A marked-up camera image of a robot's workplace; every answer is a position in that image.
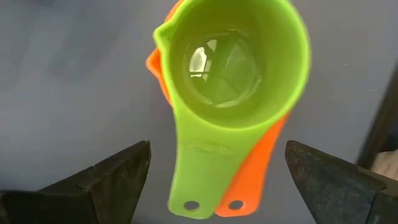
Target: hanging hole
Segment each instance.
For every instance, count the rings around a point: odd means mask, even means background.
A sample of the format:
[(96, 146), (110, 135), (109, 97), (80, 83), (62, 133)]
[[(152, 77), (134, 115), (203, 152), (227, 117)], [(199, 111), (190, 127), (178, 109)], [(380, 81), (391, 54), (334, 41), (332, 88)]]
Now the hanging hole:
[(196, 201), (185, 202), (184, 208), (188, 211), (193, 211), (199, 208), (199, 203)]
[(239, 210), (243, 207), (243, 202), (240, 200), (233, 201), (229, 204), (229, 209), (231, 210)]

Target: green measuring cup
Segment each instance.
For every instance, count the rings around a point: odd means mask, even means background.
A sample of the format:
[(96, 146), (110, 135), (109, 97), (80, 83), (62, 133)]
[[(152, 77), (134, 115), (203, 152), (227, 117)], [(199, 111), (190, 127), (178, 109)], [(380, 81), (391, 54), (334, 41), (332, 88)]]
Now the green measuring cup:
[(257, 140), (303, 92), (307, 31), (286, 0), (185, 0), (154, 39), (177, 129), (169, 210), (208, 218)]

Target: gray background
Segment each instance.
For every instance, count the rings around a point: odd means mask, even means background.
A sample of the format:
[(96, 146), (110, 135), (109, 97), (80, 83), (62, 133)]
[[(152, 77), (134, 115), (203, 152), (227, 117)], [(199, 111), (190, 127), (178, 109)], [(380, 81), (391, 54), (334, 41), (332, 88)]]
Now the gray background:
[(312, 38), (312, 75), (277, 144), (263, 203), (249, 217), (202, 221), (167, 210), (174, 122), (144, 65), (175, 2), (0, 0), (0, 189), (39, 189), (149, 139), (134, 223), (313, 223), (284, 144), (357, 158), (398, 57), (398, 1), (294, 1)]

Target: measuring cup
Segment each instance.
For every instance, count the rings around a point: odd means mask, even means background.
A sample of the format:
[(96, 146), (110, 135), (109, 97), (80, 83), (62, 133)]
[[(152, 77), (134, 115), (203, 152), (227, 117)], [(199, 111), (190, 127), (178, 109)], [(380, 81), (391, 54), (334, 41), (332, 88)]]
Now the measuring cup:
[[(307, 79), (307, 36), (288, 2), (228, 2), (186, 0), (154, 35), (177, 127), (169, 200), (177, 215), (213, 213), (240, 163)], [(188, 210), (189, 201), (199, 207)]]
[[(180, 0), (166, 17), (168, 21), (177, 10)], [(169, 93), (165, 86), (162, 68), (160, 65), (160, 51), (156, 48), (146, 61), (147, 68), (158, 79), (159, 85), (166, 100), (170, 103)], [(266, 131), (254, 149), (245, 159), (244, 163), (235, 174), (232, 183), (226, 193), (224, 193), (216, 214), (221, 217), (236, 217), (249, 215), (255, 212), (260, 204), (264, 179), (271, 154), (274, 149), (276, 140), (284, 127), (287, 116), (283, 117), (273, 127)], [(240, 207), (234, 207), (234, 203), (240, 202)]]

